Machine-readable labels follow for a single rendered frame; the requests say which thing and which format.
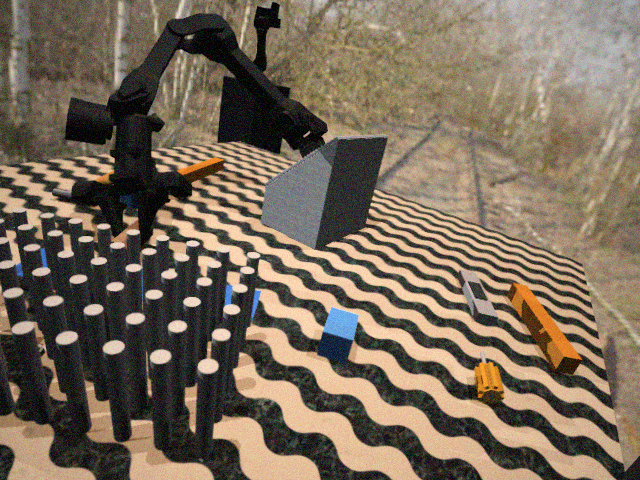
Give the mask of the orange rectangular bar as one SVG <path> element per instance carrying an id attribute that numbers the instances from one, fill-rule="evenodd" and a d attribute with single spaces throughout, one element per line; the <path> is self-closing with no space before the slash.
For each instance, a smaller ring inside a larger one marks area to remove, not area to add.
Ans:
<path id="1" fill-rule="evenodd" d="M 581 364 L 582 358 L 578 356 L 574 347 L 564 337 L 564 334 L 527 285 L 513 283 L 507 297 L 528 327 L 553 370 L 573 375 Z"/>
<path id="2" fill-rule="evenodd" d="M 224 160 L 212 158 L 177 170 L 191 183 L 223 170 Z"/>

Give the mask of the blue flat strip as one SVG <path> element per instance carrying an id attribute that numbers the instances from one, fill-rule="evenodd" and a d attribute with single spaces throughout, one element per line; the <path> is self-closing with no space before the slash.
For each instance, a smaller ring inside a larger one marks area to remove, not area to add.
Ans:
<path id="1" fill-rule="evenodd" d="M 47 260 L 46 260 L 45 248 L 41 248 L 41 257 L 42 257 L 43 267 L 47 267 Z M 18 263 L 18 264 L 16 265 L 16 267 L 17 267 L 18 275 L 19 275 L 19 276 L 23 276 L 23 275 L 22 275 L 22 265 L 21 265 L 21 262 L 20 262 L 20 263 Z M 228 304 L 231 304 L 232 288 L 233 288 L 233 286 L 227 285 L 227 288 L 226 288 L 226 297 L 225 297 L 225 306 L 226 306 L 226 305 L 228 305 Z M 255 290 L 255 294 L 254 294 L 254 301 L 253 301 L 253 314 L 252 314 L 252 321 L 253 321 L 254 314 L 255 314 L 255 312 L 254 312 L 254 311 L 255 311 L 255 309 L 256 309 L 256 306 L 257 306 L 257 303 L 258 303 L 258 300 L 259 300 L 259 297 L 260 297 L 260 293 L 261 293 L 261 291 L 256 291 L 256 290 Z M 142 300 L 143 300 L 143 268 L 142 268 Z M 251 321 L 251 322 L 252 322 L 252 321 Z"/>

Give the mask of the blue cube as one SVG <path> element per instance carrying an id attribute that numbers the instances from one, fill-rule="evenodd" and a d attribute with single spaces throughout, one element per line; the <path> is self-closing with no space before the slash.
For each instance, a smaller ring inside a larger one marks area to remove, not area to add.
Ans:
<path id="1" fill-rule="evenodd" d="M 137 194 L 131 195 L 120 195 L 121 202 L 127 204 L 127 207 L 132 207 L 138 209 L 137 205 Z"/>
<path id="2" fill-rule="evenodd" d="M 331 307 L 317 355 L 347 364 L 359 315 Z"/>

